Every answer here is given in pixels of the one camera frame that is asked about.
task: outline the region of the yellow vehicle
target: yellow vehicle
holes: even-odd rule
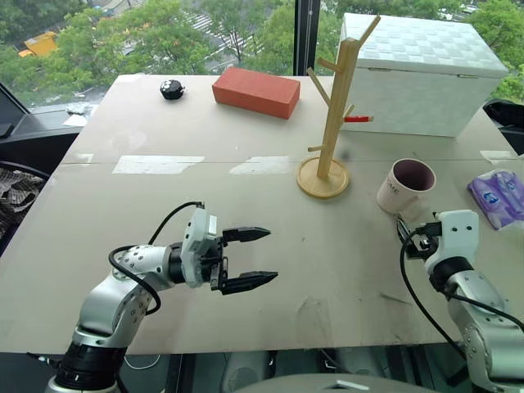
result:
[[[37,35],[32,37],[27,41],[24,41],[27,49],[18,53],[20,57],[36,55],[43,56],[47,55],[51,51],[56,49],[55,38],[56,33],[52,31],[47,31],[44,34]]]

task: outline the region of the woven texture box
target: woven texture box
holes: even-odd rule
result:
[[[359,39],[374,16],[345,14],[341,40]],[[458,135],[508,73],[466,23],[382,16],[362,46],[342,129]]]

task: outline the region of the tape strip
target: tape strip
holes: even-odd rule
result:
[[[349,381],[343,381],[341,379],[337,379],[337,385],[338,387],[343,386],[349,389],[358,389],[359,391],[368,391],[369,390],[369,386],[360,385],[359,383],[354,383],[354,382],[349,382]]]
[[[142,78],[144,74],[132,74],[132,75],[118,75],[115,79],[115,84],[128,84]]]
[[[93,154],[91,153],[73,153],[70,156],[70,160],[79,162],[81,164],[89,164],[93,160]]]
[[[491,164],[496,165],[505,160],[516,160],[518,156],[509,150],[481,150],[481,156]]]
[[[62,124],[69,125],[70,127],[85,127],[87,123],[88,123],[88,120],[85,117],[81,115],[71,115]]]
[[[203,156],[121,156],[113,174],[181,174]]]
[[[257,156],[232,168],[230,174],[289,174],[293,165],[288,156]]]

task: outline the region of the red object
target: red object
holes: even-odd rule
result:
[[[344,118],[345,123],[368,123],[373,121],[373,116],[347,116]]]
[[[300,96],[300,82],[231,67],[213,84],[213,94],[223,104],[289,119]]]

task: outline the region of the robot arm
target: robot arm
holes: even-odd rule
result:
[[[151,313],[148,307],[156,293],[177,283],[194,288],[210,282],[211,290],[229,294],[271,281],[277,273],[250,272],[228,279],[223,256],[229,242],[249,242],[267,235],[267,229],[244,227],[224,230],[219,237],[216,217],[197,207],[183,242],[113,251],[118,269],[113,268],[84,301],[73,340],[46,393],[116,392],[125,352],[143,318]],[[129,273],[145,284],[131,279]]]
[[[474,263],[478,247],[479,219],[470,210],[447,211],[436,215],[415,231],[419,246],[399,219],[397,231],[407,243],[409,258],[425,260],[430,283],[446,295],[449,314],[463,338],[468,372],[472,383],[487,391],[524,389],[524,332],[513,321],[452,296],[463,296],[509,314],[505,300]]]

